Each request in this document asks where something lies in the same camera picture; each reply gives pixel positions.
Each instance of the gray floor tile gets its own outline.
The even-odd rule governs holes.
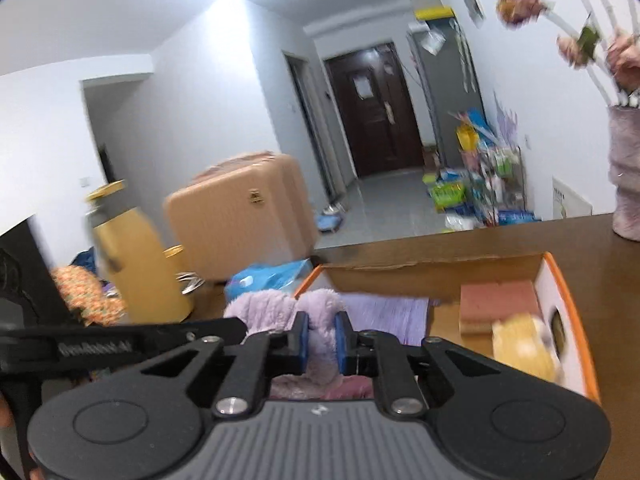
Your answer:
[[[363,244],[442,232],[421,171],[359,180],[347,194],[350,209],[337,233],[322,235],[316,248]]]

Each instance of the metal screw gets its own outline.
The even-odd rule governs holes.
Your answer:
[[[239,397],[227,397],[216,403],[216,409],[223,415],[240,415],[249,408],[249,404]]]
[[[422,411],[422,403],[413,397],[401,397],[391,403],[391,409],[398,415],[415,415]]]

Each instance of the blue plastic bag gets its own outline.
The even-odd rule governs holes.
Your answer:
[[[98,272],[95,268],[95,248],[90,247],[86,251],[82,251],[81,253],[76,254],[76,257],[71,262],[71,265],[84,267],[90,273],[97,274]]]
[[[258,290],[282,290],[292,294],[297,284],[312,270],[313,266],[309,260],[299,260],[277,267],[254,264],[241,270],[228,281],[225,297],[231,302],[245,292]]]

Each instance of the wooden door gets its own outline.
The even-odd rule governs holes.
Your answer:
[[[422,143],[393,44],[326,62],[358,176],[422,165]]]

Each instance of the yellow plush toy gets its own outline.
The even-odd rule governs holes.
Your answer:
[[[548,328],[531,314],[518,314],[494,329],[494,359],[502,364],[551,382],[560,375],[560,361]]]

